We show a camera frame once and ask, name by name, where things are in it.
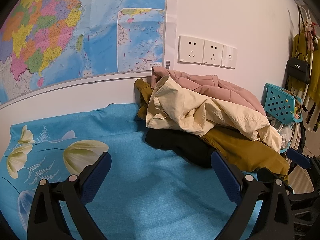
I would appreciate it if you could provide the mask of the cream beige jacket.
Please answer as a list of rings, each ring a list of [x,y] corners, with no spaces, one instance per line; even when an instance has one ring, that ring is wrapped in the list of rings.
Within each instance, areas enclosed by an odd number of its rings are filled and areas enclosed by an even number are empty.
[[[237,129],[249,140],[280,152],[281,135],[260,112],[193,92],[170,76],[158,81],[146,111],[148,128],[182,130],[202,137],[215,125]]]

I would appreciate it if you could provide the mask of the white middle wall socket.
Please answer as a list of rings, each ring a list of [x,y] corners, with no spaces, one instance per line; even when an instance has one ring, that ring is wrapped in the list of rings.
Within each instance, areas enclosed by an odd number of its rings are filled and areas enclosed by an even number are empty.
[[[219,67],[222,63],[223,44],[204,40],[202,63],[207,66]]]

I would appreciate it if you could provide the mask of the white network wall plate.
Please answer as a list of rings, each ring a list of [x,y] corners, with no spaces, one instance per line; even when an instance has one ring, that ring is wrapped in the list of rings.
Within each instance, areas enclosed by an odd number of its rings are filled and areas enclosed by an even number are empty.
[[[236,68],[238,50],[234,47],[223,45],[221,67],[228,69]]]

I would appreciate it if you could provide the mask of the blue floral bed sheet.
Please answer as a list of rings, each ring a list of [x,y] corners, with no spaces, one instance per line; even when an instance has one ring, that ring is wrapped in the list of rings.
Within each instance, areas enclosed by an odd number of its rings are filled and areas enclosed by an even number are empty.
[[[36,186],[69,176],[63,151],[80,140],[109,147],[111,169],[87,209],[108,239],[214,239],[235,209],[213,170],[190,165],[172,151],[145,143],[145,122],[136,104],[109,105],[91,112],[11,126],[8,156],[22,128],[35,146],[18,177],[1,161],[1,212],[16,236],[27,237]]]

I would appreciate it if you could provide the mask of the mustard yellow garment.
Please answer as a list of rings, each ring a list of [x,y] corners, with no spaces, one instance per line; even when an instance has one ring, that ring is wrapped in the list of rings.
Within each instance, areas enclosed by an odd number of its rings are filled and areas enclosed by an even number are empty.
[[[140,94],[138,116],[146,122],[146,111],[154,88],[142,79],[135,81],[135,88]],[[273,174],[282,180],[289,178],[289,164],[279,152],[263,142],[249,140],[237,129],[215,125],[207,134],[198,137],[242,171]]]

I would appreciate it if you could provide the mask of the colourful wall map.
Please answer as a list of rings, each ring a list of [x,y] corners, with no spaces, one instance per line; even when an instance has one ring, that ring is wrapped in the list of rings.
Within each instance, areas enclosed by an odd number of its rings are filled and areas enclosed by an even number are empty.
[[[1,22],[1,103],[99,75],[169,68],[178,0],[17,0]]]

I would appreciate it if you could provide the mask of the black handbag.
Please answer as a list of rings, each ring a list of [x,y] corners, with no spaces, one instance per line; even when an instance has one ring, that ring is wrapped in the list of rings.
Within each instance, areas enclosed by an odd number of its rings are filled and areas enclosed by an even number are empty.
[[[286,64],[287,74],[295,79],[309,84],[310,82],[310,64],[303,53],[298,53],[290,58]]]

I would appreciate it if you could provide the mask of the black garment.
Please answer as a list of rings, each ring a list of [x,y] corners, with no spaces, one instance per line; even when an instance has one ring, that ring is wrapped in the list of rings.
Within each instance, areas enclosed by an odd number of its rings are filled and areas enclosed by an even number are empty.
[[[145,142],[155,149],[174,151],[190,164],[212,169],[211,156],[216,148],[194,134],[174,129],[150,128],[146,133]]]

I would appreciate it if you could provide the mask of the pink zip jacket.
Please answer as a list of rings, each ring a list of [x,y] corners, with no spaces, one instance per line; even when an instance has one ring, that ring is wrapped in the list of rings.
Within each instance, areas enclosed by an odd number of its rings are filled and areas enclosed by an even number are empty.
[[[165,76],[170,76],[182,88],[211,98],[236,103],[266,115],[262,104],[255,95],[233,83],[219,79],[217,75],[189,75],[163,67],[153,67],[151,87],[154,88],[157,82]]]

